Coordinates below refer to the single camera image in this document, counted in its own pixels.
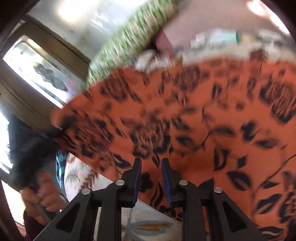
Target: triangular cutout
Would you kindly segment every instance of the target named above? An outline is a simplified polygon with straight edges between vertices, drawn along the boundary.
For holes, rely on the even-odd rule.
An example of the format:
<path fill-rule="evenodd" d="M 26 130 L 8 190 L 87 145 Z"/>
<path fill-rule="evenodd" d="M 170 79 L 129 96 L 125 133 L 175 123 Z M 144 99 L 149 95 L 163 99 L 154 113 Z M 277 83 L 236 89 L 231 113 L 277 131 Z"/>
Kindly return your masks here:
<path fill-rule="evenodd" d="M 244 223 L 244 221 L 241 220 L 238 214 L 230 207 L 227 202 L 224 201 L 222 205 L 231 232 L 235 233 L 247 228 L 247 225 Z"/>
<path fill-rule="evenodd" d="M 71 233 L 77 218 L 80 203 L 76 203 L 56 225 L 56 228 Z"/>

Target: person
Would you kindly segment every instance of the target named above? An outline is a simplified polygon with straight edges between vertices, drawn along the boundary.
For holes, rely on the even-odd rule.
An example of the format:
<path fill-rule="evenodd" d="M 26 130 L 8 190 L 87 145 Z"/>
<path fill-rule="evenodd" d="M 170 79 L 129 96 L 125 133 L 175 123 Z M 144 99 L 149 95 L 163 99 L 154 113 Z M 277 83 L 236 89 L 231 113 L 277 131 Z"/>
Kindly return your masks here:
<path fill-rule="evenodd" d="M 29 187 L 20 191 L 26 206 L 24 211 L 26 241 L 33 241 L 48 224 L 37 208 L 34 207 L 35 203 L 40 203 L 46 208 L 46 210 L 51 212 L 62 210 L 67 205 L 63 201 L 60 192 L 56 188 L 55 183 L 48 172 L 40 172 L 38 180 L 40 183 L 38 193 L 35 193 Z"/>

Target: green pillow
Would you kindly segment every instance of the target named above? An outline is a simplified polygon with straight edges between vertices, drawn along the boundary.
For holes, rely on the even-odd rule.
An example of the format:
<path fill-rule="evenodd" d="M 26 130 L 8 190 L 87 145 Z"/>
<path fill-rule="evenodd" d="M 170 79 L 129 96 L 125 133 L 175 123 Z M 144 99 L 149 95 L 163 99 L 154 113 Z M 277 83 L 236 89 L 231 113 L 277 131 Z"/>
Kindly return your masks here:
<path fill-rule="evenodd" d="M 174 0 L 151 0 L 142 5 L 109 39 L 89 65 L 87 85 L 108 76 L 110 70 L 133 59 L 178 11 Z"/>

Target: purple fabric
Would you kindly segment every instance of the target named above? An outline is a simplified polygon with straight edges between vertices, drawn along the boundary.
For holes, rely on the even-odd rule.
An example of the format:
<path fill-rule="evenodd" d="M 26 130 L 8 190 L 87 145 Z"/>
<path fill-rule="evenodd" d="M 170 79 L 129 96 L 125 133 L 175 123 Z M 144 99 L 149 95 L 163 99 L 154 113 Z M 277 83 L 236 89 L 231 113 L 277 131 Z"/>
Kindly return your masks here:
<path fill-rule="evenodd" d="M 34 238 L 45 228 L 45 226 L 38 223 L 34 218 L 28 215 L 27 211 L 24 212 L 24 221 L 26 228 L 25 241 L 33 241 Z"/>

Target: orange cloth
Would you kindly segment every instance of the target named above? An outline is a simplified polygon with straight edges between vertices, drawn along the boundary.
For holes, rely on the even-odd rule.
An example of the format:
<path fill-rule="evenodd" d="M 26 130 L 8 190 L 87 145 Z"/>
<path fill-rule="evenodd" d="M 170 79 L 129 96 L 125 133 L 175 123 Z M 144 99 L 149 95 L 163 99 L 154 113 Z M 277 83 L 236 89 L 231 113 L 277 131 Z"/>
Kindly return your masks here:
<path fill-rule="evenodd" d="M 53 115 L 77 122 L 60 140 L 115 181 L 142 159 L 139 198 L 168 207 L 160 163 L 221 187 L 268 239 L 285 238 L 296 211 L 296 65 L 214 59 L 150 74 L 114 70 Z"/>

